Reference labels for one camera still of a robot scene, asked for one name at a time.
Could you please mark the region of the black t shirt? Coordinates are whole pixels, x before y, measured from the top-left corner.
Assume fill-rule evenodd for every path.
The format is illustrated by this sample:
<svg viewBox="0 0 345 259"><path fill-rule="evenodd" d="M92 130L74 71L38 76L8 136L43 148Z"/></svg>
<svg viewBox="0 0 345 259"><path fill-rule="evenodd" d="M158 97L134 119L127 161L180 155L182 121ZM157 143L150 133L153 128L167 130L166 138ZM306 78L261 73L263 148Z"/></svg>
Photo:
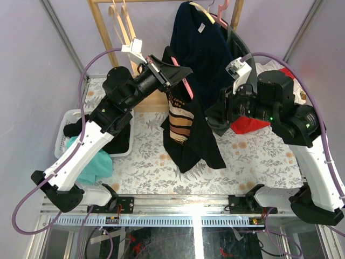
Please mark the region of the black t shirt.
<svg viewBox="0 0 345 259"><path fill-rule="evenodd" d="M161 124L163 146L181 173L191 170L200 160L212 169L224 169L212 129L206 122L204 109L197 93L183 79L167 94L169 115Z"/></svg>

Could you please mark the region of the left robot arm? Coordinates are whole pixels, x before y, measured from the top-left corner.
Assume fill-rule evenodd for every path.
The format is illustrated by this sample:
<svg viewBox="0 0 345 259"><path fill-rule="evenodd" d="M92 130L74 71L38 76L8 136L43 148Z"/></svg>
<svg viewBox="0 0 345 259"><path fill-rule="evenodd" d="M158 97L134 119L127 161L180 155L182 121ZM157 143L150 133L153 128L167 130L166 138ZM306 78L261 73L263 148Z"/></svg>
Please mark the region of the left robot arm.
<svg viewBox="0 0 345 259"><path fill-rule="evenodd" d="M131 121L131 110L154 91L168 92L192 73L189 67L165 63L150 55L133 77L124 66L111 69L103 83L105 96L82 121L82 130L66 152L45 171L35 171L32 181L63 213L78 205L99 206L112 213L118 206L117 193L107 184L85 186L76 180L86 165Z"/></svg>

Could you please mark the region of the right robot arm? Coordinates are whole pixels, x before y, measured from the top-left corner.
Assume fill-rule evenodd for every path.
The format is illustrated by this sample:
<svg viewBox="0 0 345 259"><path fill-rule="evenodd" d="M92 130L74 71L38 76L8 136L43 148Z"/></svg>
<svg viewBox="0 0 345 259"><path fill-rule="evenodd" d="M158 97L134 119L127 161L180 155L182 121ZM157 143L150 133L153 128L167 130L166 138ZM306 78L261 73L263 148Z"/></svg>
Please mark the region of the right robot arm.
<svg viewBox="0 0 345 259"><path fill-rule="evenodd" d="M281 71L264 71L257 78L257 92L250 84L223 88L206 116L220 124L231 124L239 117L269 122L272 132L295 155L305 177L303 185L292 189L256 185L246 194L250 212L273 207L292 211L306 223L336 226L344 218L344 202L326 173L330 161L321 149L323 123L314 107L294 102L293 84L293 79Z"/></svg>

